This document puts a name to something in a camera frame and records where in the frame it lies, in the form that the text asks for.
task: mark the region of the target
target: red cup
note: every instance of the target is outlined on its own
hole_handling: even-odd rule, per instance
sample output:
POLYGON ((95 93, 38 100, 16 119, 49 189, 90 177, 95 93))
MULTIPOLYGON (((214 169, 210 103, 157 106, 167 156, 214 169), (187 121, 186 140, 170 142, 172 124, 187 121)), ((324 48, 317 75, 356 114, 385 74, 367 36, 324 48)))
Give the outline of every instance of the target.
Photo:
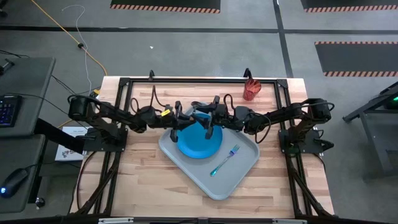
POLYGON ((246 83, 244 83, 243 98, 247 101, 251 101, 260 92, 260 90, 260 81, 250 78, 246 83))

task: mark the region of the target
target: gray tray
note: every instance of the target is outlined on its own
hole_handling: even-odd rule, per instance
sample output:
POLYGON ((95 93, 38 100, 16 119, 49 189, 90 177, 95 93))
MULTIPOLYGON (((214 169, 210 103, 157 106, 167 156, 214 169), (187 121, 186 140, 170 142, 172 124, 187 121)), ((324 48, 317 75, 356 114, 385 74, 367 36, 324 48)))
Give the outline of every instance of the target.
MULTIPOLYGON (((193 108, 190 108, 186 114, 191 114, 192 111, 193 108)), ((160 150, 214 200, 226 199, 260 156, 259 146, 245 134, 229 129, 222 130, 223 141, 220 149, 206 159, 193 159, 183 154, 177 144, 171 141, 170 129, 159 139, 160 150), (228 156, 236 144, 241 146, 238 152, 211 177, 210 172, 228 156)))

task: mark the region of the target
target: blue bowl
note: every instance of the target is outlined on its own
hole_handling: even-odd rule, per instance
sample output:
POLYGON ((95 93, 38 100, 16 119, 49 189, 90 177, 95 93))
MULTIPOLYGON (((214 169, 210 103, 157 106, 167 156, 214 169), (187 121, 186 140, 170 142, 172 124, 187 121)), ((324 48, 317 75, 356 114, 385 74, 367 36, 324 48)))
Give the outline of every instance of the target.
MULTIPOLYGON (((209 118, 210 116, 203 113, 197 113, 197 116, 209 118)), ((213 127, 213 135, 210 139, 205 139, 207 130, 199 123, 177 131, 177 146, 186 156, 194 159, 204 159, 212 156, 220 148, 223 141, 223 131, 221 127, 213 127)))

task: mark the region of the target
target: yellow clip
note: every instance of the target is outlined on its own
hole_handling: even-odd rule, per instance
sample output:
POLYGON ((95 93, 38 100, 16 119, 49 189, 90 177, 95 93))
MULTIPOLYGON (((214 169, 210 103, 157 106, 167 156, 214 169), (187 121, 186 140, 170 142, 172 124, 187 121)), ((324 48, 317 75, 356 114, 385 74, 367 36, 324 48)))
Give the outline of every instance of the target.
POLYGON ((170 113, 170 110, 167 109, 167 110, 163 111, 160 115, 166 116, 166 115, 168 115, 169 113, 170 113))

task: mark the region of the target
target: wooden table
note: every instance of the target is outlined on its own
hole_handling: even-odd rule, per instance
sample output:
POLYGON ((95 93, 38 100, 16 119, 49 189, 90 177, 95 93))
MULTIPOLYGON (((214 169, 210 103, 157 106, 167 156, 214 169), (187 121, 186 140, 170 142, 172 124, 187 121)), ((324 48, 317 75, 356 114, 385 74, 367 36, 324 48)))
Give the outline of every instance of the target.
MULTIPOLYGON (((105 77, 99 99, 114 104, 120 77, 105 77)), ((287 79, 292 102, 307 99, 304 80, 287 79)), ((149 104, 153 83, 136 83, 132 97, 140 107, 149 104)), ((258 113, 277 109, 274 87, 263 85, 253 101, 242 98, 242 84, 224 83, 156 83, 157 96, 163 104, 174 106, 180 100, 183 108, 192 101, 211 102, 215 95, 229 93, 234 104, 247 106, 258 113)), ((154 106, 161 109, 156 102, 154 106)), ((280 152, 278 124, 271 127, 259 145, 261 154, 233 194, 216 201, 207 196, 160 149, 158 140, 163 129, 148 129, 144 134, 129 132, 127 146, 122 153, 118 181, 113 201, 113 217, 217 217, 217 218, 293 218, 292 199, 287 177, 286 161, 280 152)), ((88 163, 80 185, 81 203, 92 194, 100 178, 103 153, 97 153, 88 163)), ((331 198, 322 163, 312 154, 303 154, 303 166, 308 188, 333 213, 331 198)), ((302 194, 298 189, 300 208, 304 211, 302 194)), ((106 204, 108 190, 103 197, 106 204)), ((76 210, 74 203, 71 212, 76 210)))

